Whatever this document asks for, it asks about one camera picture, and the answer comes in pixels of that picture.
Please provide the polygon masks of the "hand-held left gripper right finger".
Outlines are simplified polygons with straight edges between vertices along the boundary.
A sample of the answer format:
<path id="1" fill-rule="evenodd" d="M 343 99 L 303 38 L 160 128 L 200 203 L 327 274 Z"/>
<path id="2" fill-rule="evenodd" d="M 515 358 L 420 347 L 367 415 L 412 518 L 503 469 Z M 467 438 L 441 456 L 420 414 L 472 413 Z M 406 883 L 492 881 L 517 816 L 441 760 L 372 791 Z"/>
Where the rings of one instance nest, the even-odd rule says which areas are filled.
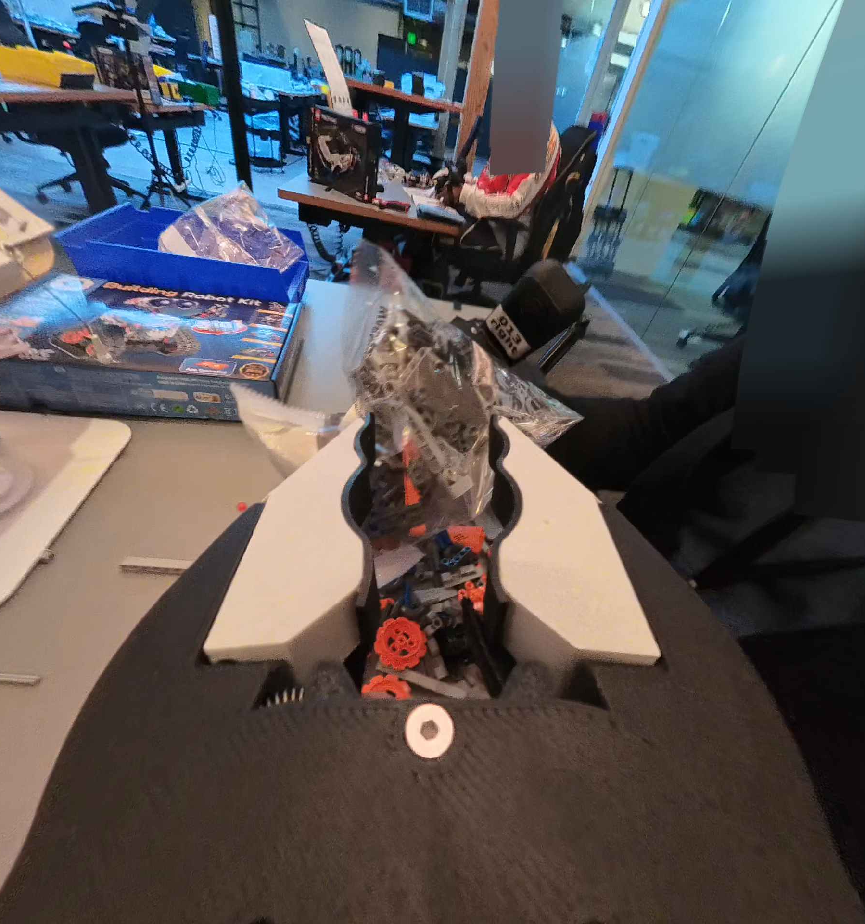
<path id="1" fill-rule="evenodd" d="M 651 666 L 661 657 L 600 501 L 504 417 L 492 419 L 489 641 L 517 663 Z"/>

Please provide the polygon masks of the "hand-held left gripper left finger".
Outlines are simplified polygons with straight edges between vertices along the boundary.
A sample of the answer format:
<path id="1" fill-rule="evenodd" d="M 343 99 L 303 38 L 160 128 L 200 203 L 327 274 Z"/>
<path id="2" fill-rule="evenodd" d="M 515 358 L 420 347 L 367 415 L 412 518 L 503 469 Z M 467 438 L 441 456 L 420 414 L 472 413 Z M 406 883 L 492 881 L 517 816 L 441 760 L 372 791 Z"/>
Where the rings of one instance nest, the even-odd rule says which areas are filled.
<path id="1" fill-rule="evenodd" d="M 265 499 L 204 642 L 211 663 L 343 663 L 359 643 L 367 540 L 346 507 L 368 421 L 335 436 Z"/>

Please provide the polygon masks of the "pile of small building pieces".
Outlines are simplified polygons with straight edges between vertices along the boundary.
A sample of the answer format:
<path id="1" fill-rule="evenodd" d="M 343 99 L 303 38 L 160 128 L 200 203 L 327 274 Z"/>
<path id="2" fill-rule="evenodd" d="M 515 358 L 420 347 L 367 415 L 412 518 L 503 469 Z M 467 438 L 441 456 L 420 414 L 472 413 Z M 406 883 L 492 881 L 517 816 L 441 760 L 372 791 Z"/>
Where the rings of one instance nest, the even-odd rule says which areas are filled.
<path id="1" fill-rule="evenodd" d="M 450 526 L 436 534 L 427 534 L 415 541 L 393 547 L 389 542 L 374 557 L 374 574 L 379 591 L 380 616 L 369 635 L 369 645 L 374 640 L 382 619 L 382 600 L 398 600 L 404 587 L 419 590 L 421 599 L 433 601 L 455 594 L 448 588 L 463 585 L 469 580 L 485 579 L 486 599 L 491 564 L 491 543 L 482 526 L 475 524 Z M 473 616 L 465 612 L 466 628 L 471 640 L 472 654 L 481 667 L 490 699 L 502 691 L 512 659 L 502 653 L 499 644 L 487 641 L 483 614 Z"/>

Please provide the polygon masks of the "small white plastic bag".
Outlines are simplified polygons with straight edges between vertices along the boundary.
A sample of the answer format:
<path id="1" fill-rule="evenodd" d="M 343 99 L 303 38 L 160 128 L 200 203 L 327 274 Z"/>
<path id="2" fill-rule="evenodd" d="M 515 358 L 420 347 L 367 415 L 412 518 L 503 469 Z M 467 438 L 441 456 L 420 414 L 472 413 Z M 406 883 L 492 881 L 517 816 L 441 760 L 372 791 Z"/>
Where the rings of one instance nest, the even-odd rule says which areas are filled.
<path id="1" fill-rule="evenodd" d="M 279 481 L 288 479 L 353 422 L 356 408 L 345 413 L 304 410 L 240 384 L 231 393 L 246 432 L 268 456 Z"/>

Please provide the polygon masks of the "clear bag of dark pieces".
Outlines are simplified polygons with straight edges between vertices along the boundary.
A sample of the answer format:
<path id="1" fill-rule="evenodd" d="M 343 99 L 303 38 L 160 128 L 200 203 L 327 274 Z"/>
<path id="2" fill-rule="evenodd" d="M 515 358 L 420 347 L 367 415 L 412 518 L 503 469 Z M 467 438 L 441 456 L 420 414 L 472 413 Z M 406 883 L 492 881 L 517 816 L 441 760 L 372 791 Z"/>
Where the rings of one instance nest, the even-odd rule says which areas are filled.
<path id="1" fill-rule="evenodd" d="M 347 378 L 356 413 L 374 418 L 371 539 L 420 539 L 483 514 L 494 416 L 542 448 L 580 421 L 445 320 L 387 250 L 357 245 L 347 295 Z"/>

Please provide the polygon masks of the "black yellow gaming chair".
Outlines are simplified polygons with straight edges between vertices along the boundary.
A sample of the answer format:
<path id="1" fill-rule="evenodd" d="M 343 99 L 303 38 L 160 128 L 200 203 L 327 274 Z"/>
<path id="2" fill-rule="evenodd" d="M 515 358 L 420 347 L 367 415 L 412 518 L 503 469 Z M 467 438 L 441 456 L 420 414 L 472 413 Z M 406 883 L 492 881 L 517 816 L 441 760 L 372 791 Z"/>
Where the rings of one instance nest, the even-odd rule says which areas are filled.
<path id="1" fill-rule="evenodd" d="M 561 133 L 552 127 L 546 156 L 559 150 L 556 177 L 522 222 L 465 216 L 466 226 L 447 253 L 458 284 L 471 283 L 479 295 L 484 283 L 517 283 L 541 260 L 568 259 L 597 162 L 596 139 L 594 129 L 579 124 Z"/>

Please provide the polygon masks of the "wooden background desk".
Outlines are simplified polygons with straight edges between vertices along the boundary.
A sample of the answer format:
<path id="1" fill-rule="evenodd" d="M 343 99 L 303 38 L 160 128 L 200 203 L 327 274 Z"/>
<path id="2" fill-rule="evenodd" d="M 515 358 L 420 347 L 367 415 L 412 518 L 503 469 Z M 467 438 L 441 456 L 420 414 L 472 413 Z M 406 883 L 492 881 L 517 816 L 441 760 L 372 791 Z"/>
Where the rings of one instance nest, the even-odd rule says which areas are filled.
<path id="1" fill-rule="evenodd" d="M 347 281 L 353 248 L 344 243 L 328 248 L 320 228 L 336 225 L 341 235 L 356 228 L 361 238 L 388 251 L 407 275 L 428 295 L 448 296 L 452 272 L 441 254 L 442 241 L 458 237 L 459 224 L 433 214 L 422 214 L 401 184 L 388 185 L 378 201 L 362 201 L 333 191 L 308 177 L 278 188 L 279 198 L 295 203 L 299 221 L 311 243 L 330 266 L 332 281 Z"/>
<path id="2" fill-rule="evenodd" d="M 152 102 L 139 91 L 111 88 L 71 90 L 0 85 L 0 135 L 55 135 L 69 156 L 91 214 L 116 204 L 114 184 L 100 145 L 100 130 L 118 125 L 147 138 L 152 180 L 146 201 L 156 195 L 192 204 L 178 147 L 179 128 L 201 128 L 205 106 Z"/>

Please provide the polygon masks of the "blue cardboard toy box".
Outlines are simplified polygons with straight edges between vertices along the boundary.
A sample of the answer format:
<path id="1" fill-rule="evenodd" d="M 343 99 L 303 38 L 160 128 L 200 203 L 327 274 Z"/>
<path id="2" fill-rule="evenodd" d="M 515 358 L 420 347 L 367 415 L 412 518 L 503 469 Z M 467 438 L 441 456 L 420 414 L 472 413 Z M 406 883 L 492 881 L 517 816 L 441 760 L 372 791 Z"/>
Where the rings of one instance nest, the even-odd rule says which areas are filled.
<path id="1" fill-rule="evenodd" d="M 239 418 L 288 392 L 300 302 L 55 274 L 0 304 L 0 410 Z"/>

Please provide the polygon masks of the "black printed cardboard box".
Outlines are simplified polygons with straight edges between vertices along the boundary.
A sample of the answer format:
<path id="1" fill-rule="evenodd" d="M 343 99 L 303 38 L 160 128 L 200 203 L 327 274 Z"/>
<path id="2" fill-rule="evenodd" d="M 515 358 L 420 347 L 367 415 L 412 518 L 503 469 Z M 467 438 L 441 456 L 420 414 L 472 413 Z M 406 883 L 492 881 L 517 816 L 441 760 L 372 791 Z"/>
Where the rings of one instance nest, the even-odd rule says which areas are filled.
<path id="1" fill-rule="evenodd" d="M 311 182 L 359 202 L 378 196 L 378 165 L 382 128 L 338 114 L 323 106 L 311 107 L 308 173 Z"/>

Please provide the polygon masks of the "white and wood book stand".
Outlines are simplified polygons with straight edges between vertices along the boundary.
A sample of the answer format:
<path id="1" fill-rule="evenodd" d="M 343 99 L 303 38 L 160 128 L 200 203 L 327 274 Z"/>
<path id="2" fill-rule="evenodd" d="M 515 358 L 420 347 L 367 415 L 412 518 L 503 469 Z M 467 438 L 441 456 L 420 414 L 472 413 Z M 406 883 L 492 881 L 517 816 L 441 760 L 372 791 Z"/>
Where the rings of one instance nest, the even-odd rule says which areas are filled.
<path id="1" fill-rule="evenodd" d="M 0 242 L 0 302 L 53 267 L 49 234 Z M 131 439 L 128 425 L 0 411 L 0 607 Z"/>

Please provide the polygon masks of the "white folded paper sign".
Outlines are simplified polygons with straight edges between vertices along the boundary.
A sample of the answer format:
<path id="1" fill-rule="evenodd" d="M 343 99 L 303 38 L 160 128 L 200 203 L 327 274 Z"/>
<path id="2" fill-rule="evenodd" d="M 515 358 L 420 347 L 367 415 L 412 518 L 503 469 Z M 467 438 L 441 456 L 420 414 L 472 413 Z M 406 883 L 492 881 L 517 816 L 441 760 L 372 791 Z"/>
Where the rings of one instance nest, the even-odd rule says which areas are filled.
<path id="1" fill-rule="evenodd" d="M 334 112 L 352 116 L 353 105 L 349 94 L 349 87 L 346 82 L 342 65 L 337 58 L 334 43 L 328 32 L 322 26 L 319 26 L 309 19 L 304 19 L 304 25 L 311 38 L 313 47 L 317 53 L 320 66 L 325 75 L 327 85 L 327 99 L 329 107 Z"/>

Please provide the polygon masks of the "purple tinted clear bag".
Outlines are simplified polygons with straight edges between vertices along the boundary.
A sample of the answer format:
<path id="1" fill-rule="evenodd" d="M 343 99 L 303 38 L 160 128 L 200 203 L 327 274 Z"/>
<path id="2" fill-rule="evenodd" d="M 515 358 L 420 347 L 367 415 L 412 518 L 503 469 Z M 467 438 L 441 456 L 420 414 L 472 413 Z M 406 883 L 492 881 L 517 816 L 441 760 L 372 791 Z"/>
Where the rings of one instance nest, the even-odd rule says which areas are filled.
<path id="1" fill-rule="evenodd" d="M 249 186 L 209 199 L 181 214 L 157 240 L 157 248 L 178 256 L 220 260 L 286 272 L 306 259 L 288 232 L 272 225 Z"/>

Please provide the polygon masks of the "blue plastic bin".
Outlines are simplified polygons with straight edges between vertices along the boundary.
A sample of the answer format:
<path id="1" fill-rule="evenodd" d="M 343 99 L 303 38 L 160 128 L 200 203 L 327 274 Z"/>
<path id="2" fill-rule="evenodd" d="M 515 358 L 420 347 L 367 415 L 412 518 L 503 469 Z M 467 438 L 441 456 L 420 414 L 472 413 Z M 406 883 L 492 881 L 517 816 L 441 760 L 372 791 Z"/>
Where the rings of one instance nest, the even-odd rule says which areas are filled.
<path id="1" fill-rule="evenodd" d="M 159 235 L 181 213 L 121 204 L 58 231 L 57 242 L 80 276 L 166 290 L 299 302 L 310 275 L 307 257 L 286 272 L 158 249 Z"/>

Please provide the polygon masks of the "black steel column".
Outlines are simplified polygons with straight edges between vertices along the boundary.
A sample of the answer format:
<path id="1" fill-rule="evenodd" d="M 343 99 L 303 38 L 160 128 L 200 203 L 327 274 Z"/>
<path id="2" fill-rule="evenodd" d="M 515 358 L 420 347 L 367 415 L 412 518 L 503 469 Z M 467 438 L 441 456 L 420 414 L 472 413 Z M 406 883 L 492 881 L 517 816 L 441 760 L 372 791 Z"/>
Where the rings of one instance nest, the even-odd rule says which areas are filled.
<path id="1" fill-rule="evenodd" d="M 236 175 L 252 191 L 254 180 L 247 143 L 242 92 L 242 69 L 237 45 L 237 34 L 232 1 L 211 1 L 212 13 L 218 26 L 222 60 L 222 83 L 227 102 L 231 141 Z"/>

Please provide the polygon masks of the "yellow plastic bin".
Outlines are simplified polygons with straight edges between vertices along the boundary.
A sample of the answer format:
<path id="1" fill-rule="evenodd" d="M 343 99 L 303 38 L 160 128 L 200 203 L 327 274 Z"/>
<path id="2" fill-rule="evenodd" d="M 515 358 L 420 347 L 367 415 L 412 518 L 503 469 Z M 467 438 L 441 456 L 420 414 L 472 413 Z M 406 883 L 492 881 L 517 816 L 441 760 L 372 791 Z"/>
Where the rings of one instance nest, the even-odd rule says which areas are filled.
<path id="1" fill-rule="evenodd" d="M 93 88 L 94 64 L 65 52 L 0 44 L 0 75 L 13 83 L 54 89 Z"/>

